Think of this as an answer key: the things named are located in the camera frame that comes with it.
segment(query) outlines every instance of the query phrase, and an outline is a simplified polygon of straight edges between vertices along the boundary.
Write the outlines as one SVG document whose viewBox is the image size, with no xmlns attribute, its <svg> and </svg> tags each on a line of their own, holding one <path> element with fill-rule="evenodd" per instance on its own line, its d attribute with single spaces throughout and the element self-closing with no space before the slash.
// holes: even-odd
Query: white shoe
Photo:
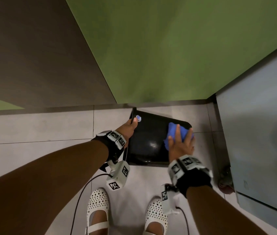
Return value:
<svg viewBox="0 0 277 235">
<path fill-rule="evenodd" d="M 160 198 L 155 198 L 149 203 L 146 213 L 145 229 L 143 235 L 153 235 L 153 233 L 146 232 L 146 229 L 151 222 L 160 223 L 164 228 L 164 235 L 166 234 L 168 227 L 168 217 L 164 214 L 162 210 Z"/>
<path fill-rule="evenodd" d="M 90 216 L 93 212 L 97 210 L 104 210 L 106 212 L 107 221 L 96 223 L 90 226 Z M 109 227 L 108 211 L 109 211 L 109 202 L 108 202 L 107 193 L 102 188 L 98 188 L 97 190 L 94 190 L 90 195 L 90 200 L 87 206 L 87 227 L 85 229 L 85 234 L 90 234 L 97 230 L 108 228 Z"/>
</svg>

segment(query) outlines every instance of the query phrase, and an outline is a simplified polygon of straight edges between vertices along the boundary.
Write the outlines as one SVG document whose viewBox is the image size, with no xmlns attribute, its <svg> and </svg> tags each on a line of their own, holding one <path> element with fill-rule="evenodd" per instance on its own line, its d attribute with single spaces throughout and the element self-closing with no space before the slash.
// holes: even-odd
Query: black bucket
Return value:
<svg viewBox="0 0 277 235">
<path fill-rule="evenodd" d="M 139 111 L 134 107 L 130 119 L 133 121 L 137 115 L 141 117 L 141 122 L 129 139 L 123 160 L 129 165 L 167 167 L 169 158 L 164 140 L 168 134 L 169 123 L 180 124 L 186 129 L 190 129 L 191 125 L 185 121 Z"/>
</svg>

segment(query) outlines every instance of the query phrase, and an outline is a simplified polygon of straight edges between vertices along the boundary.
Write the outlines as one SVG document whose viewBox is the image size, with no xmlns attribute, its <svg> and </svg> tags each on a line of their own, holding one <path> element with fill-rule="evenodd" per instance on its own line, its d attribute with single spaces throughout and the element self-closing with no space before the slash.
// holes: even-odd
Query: blue rag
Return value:
<svg viewBox="0 0 277 235">
<path fill-rule="evenodd" d="M 169 151 L 168 137 L 171 136 L 173 138 L 173 140 L 175 139 L 176 128 L 177 128 L 177 125 L 175 123 L 172 123 L 172 122 L 169 123 L 167 138 L 164 140 L 164 146 L 168 151 Z M 187 136 L 187 133 L 189 130 L 180 126 L 180 131 L 181 131 L 181 138 L 182 138 L 182 142 L 183 142 L 185 137 Z"/>
</svg>

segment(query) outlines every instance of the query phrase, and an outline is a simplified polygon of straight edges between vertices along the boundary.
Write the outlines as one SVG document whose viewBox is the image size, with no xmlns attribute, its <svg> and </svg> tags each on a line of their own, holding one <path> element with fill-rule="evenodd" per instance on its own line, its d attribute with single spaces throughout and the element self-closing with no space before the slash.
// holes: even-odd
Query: hand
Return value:
<svg viewBox="0 0 277 235">
<path fill-rule="evenodd" d="M 183 155 L 193 155 L 194 152 L 194 142 L 195 137 L 192 138 L 193 129 L 190 128 L 190 130 L 187 133 L 187 136 L 184 139 L 184 142 L 182 142 L 181 139 L 181 132 L 180 132 L 180 125 L 177 125 L 176 128 L 176 136 L 174 142 L 173 138 L 171 136 L 168 137 L 169 142 L 169 163 L 171 163 L 173 160 L 178 159 L 179 157 L 182 157 Z"/>
<path fill-rule="evenodd" d="M 132 119 L 129 119 L 125 124 L 121 125 L 119 128 L 116 129 L 116 131 L 118 133 L 122 134 L 122 136 L 127 141 L 127 143 L 125 144 L 124 148 L 126 148 L 128 146 L 128 144 L 129 144 L 129 138 L 132 137 L 132 135 L 134 133 L 134 129 L 138 125 L 138 119 L 136 117 L 133 119 L 132 123 L 131 123 L 131 120 Z"/>
</svg>

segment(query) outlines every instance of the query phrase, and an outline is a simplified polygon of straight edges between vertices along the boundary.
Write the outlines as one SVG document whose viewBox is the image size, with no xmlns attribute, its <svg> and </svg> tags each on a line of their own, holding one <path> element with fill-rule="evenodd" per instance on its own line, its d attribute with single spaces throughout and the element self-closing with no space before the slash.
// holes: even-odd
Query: black cable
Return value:
<svg viewBox="0 0 277 235">
<path fill-rule="evenodd" d="M 184 218 L 185 218 L 185 222 L 187 224 L 187 217 L 185 216 L 185 213 L 184 213 L 183 209 L 181 209 L 180 207 L 177 207 L 177 206 L 176 206 L 176 209 L 180 209 L 182 211 L 182 213 L 184 215 Z M 187 224 L 187 235 L 190 235 L 189 225 L 188 224 Z"/>
<path fill-rule="evenodd" d="M 81 193 L 80 193 L 78 202 L 76 203 L 76 206 L 75 206 L 75 210 L 74 210 L 74 215 L 73 215 L 73 221 L 72 221 L 72 226 L 71 226 L 70 235 L 72 235 L 72 230 L 73 230 L 73 225 L 74 225 L 76 210 L 77 210 L 77 208 L 78 208 L 78 204 L 79 204 L 79 201 L 80 201 L 80 198 L 81 198 L 81 195 L 82 195 L 84 189 L 86 188 L 86 186 L 87 186 L 92 180 L 94 180 L 95 178 L 97 178 L 97 177 L 99 177 L 99 176 L 102 176 L 102 175 L 107 175 L 107 176 L 113 177 L 112 175 L 110 175 L 110 174 L 108 174 L 108 173 L 100 174 L 100 175 L 97 175 L 97 176 L 95 176 L 94 178 L 90 179 L 90 180 L 86 183 L 86 185 L 83 187 L 83 189 L 82 189 L 82 191 L 81 191 Z"/>
</svg>

